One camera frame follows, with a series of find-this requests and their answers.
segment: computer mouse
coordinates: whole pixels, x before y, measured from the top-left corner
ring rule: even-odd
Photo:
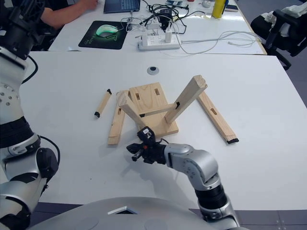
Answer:
[[[100,37],[108,37],[110,35],[116,34],[118,28],[112,25],[102,25],[96,30],[96,35]]]
[[[211,1],[210,0],[203,0],[202,6],[204,8],[209,8],[211,6]]]

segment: cloth on chair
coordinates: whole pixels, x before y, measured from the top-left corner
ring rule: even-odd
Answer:
[[[294,18],[299,18],[300,16],[304,15],[307,13],[307,2],[303,3],[300,6],[288,6],[284,9],[282,9],[282,12],[294,17]],[[273,15],[273,11],[269,13],[263,13],[261,15],[264,20],[268,23],[272,23],[272,27],[276,23],[276,17]],[[289,28],[290,25],[288,23],[283,24],[283,26],[280,29],[280,34],[283,37],[288,37],[289,36]]]

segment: green glowing mouse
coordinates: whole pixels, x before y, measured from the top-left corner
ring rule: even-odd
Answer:
[[[108,37],[110,35],[116,34],[118,29],[112,25],[102,25],[96,30],[96,35],[100,37]]]

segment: white table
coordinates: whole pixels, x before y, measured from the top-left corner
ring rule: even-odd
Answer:
[[[86,204],[118,196],[151,196],[196,208],[185,175],[164,165],[131,160],[125,147],[138,140],[129,117],[119,145],[107,146],[115,96],[98,120],[94,111],[107,88],[115,93],[157,81],[172,103],[192,76],[202,74],[207,94],[240,141],[226,145],[198,102],[177,119],[179,132],[165,138],[213,154],[234,209],[306,209],[307,109],[276,57],[203,55],[165,63],[155,58],[159,54],[144,53],[142,62],[136,63],[137,55],[125,59],[114,52],[31,55],[39,70],[21,87],[24,114],[34,132],[61,149],[59,171],[40,201]],[[31,72],[33,64],[28,62]],[[149,66],[157,66],[159,74],[147,74]]]
[[[208,15],[202,13],[196,13],[190,17],[183,19],[183,22],[187,25],[187,31],[184,35],[180,35],[181,40],[203,40],[218,38],[221,33],[225,31],[245,31],[251,32],[249,24],[244,20],[241,12],[224,12],[221,19],[211,18],[211,12],[213,8],[204,8],[200,4],[202,0],[195,0],[194,2],[187,2],[183,0],[183,5],[189,4],[190,13],[194,11],[208,12]],[[149,0],[149,4],[160,3],[164,4],[165,0]],[[234,0],[230,0],[231,4],[236,4]],[[104,1],[99,2],[98,7],[95,11],[87,12],[75,21],[67,24],[61,30],[60,34],[53,42],[50,47],[50,51],[67,51],[67,50],[80,50],[80,51],[95,51],[95,52],[105,52],[105,49],[95,49],[95,48],[83,48],[78,47],[78,44],[82,40],[83,36],[86,34],[88,28],[91,26],[93,21],[116,21],[119,22],[122,18],[130,17],[130,13],[111,13],[104,14]],[[179,10],[180,15],[185,15],[186,10]],[[146,10],[146,4],[141,1],[141,8],[139,12],[134,12],[134,17],[149,17],[151,14]],[[181,25],[180,21],[177,21],[180,31],[182,32],[184,27]],[[121,50],[113,50],[114,52],[120,53],[121,55],[130,53],[140,53],[137,47],[138,38],[142,34],[141,29],[129,32],[126,36],[123,48]],[[246,35],[236,34],[232,38],[244,38],[248,39]],[[216,54],[266,54],[263,51],[261,43],[254,43],[249,47],[238,47],[227,43],[228,40],[219,41],[218,45],[210,50],[208,53]],[[238,44],[248,44],[247,41],[232,41]],[[184,45],[184,48],[188,52],[200,52],[207,50],[214,45],[214,41]],[[181,49],[178,50],[168,50],[163,51],[167,54],[183,54]]]

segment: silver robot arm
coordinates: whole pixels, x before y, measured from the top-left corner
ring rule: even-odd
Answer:
[[[195,189],[201,213],[208,222],[230,218],[236,224],[232,228],[239,227],[230,199],[224,193],[217,162],[209,152],[190,145],[169,143],[164,155],[169,168],[187,175]]]
[[[136,161],[143,157],[145,163],[166,164],[187,175],[192,184],[203,218],[217,229],[239,227],[229,197],[225,194],[218,175],[218,165],[207,151],[196,150],[190,145],[163,145],[155,141],[154,132],[145,127],[138,132],[142,144],[131,144],[127,150]]]
[[[40,147],[21,107],[19,88],[26,58],[43,32],[37,26],[43,0],[7,9],[0,0],[0,164],[8,182],[0,185],[0,229],[25,229],[39,198],[58,170],[52,150]]]

